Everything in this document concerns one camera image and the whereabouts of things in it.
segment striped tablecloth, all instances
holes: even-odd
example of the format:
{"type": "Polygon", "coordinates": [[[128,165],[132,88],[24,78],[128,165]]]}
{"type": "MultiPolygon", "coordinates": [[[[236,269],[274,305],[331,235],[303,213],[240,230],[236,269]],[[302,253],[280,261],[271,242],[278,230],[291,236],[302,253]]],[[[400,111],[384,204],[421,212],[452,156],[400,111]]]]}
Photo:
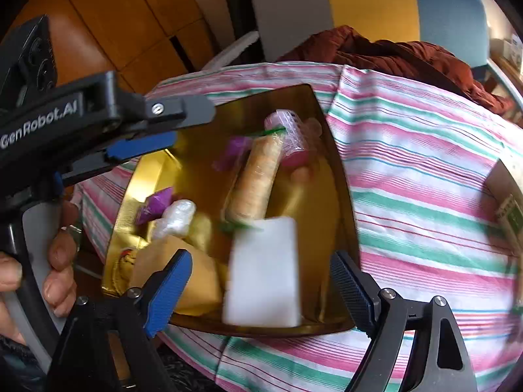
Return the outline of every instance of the striped tablecloth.
{"type": "MultiPolygon", "coordinates": [[[[160,83],[151,95],[203,93],[214,103],[299,83],[319,100],[352,193],[362,268],[404,298],[444,295],[480,391],[494,390],[523,349],[510,308],[516,261],[495,222],[484,179],[500,152],[523,154],[521,130],[457,95],[347,66],[229,67],[160,83]]],[[[136,162],[81,183],[84,229],[104,258],[136,162]]],[[[169,326],[161,338],[226,390],[344,390],[369,340],[352,330],[254,340],[169,326]]],[[[387,391],[399,388],[412,346],[406,332],[387,391]]]]}

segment gray cushion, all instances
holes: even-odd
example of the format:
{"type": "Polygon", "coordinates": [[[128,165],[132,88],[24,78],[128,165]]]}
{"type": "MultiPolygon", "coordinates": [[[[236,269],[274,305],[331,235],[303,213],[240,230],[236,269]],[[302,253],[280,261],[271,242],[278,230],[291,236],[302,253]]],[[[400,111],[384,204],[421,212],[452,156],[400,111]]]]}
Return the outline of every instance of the gray cushion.
{"type": "Polygon", "coordinates": [[[334,27],[329,0],[252,0],[266,61],[334,27]]]}

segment human hand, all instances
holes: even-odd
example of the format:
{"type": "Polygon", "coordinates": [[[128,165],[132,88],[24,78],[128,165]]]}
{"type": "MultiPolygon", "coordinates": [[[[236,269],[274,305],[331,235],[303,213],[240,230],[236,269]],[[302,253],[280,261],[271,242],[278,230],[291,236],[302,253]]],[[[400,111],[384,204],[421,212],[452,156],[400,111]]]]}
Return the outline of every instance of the human hand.
{"type": "MultiPolygon", "coordinates": [[[[71,202],[64,201],[62,205],[61,226],[75,222],[78,209],[71,202]]],[[[76,283],[73,277],[72,261],[76,254],[76,243],[64,230],[58,231],[47,258],[52,270],[43,283],[43,296],[51,305],[57,317],[64,317],[71,311],[76,300],[76,283]]],[[[20,263],[0,252],[0,292],[11,292],[20,286],[22,281],[22,266],[20,263]]],[[[9,312],[0,295],[0,335],[16,342],[25,344],[25,340],[11,320],[9,312]]]]}

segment white sponge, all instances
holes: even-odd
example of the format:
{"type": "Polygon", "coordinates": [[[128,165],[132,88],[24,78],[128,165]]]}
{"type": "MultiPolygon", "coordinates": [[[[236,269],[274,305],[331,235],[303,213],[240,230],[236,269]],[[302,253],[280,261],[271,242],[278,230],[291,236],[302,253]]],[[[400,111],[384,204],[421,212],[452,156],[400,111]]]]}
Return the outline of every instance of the white sponge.
{"type": "Polygon", "coordinates": [[[295,220],[249,221],[235,233],[223,322],[247,327],[301,323],[295,220]]]}

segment wrapped food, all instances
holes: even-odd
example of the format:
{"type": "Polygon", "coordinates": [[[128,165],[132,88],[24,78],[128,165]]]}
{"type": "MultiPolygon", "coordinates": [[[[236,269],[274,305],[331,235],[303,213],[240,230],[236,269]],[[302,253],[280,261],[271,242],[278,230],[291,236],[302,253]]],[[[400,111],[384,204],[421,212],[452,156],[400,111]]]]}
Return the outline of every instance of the wrapped food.
{"type": "Polygon", "coordinates": [[[226,219],[244,222],[265,217],[270,191],[280,163],[283,134],[254,140],[245,168],[238,177],[228,202],[226,219]]]}
{"type": "Polygon", "coordinates": [[[284,167],[298,168],[309,163],[310,148],[304,134],[304,126],[295,112],[278,109],[265,118],[265,129],[285,127],[281,164],[284,167]]]}
{"type": "Polygon", "coordinates": [[[138,209],[134,223],[141,225],[161,218],[172,202],[173,189],[173,187],[164,188],[145,199],[144,204],[138,209]]]}
{"type": "Polygon", "coordinates": [[[177,200],[164,211],[162,218],[156,221],[151,240],[157,240],[166,235],[184,238],[189,233],[194,212],[196,212],[194,202],[187,199],[177,200]]]}
{"type": "Polygon", "coordinates": [[[212,164],[212,167],[216,171],[227,171],[232,169],[237,160],[239,160],[250,149],[252,143],[252,137],[232,137],[227,144],[226,151],[219,160],[212,164]]]}

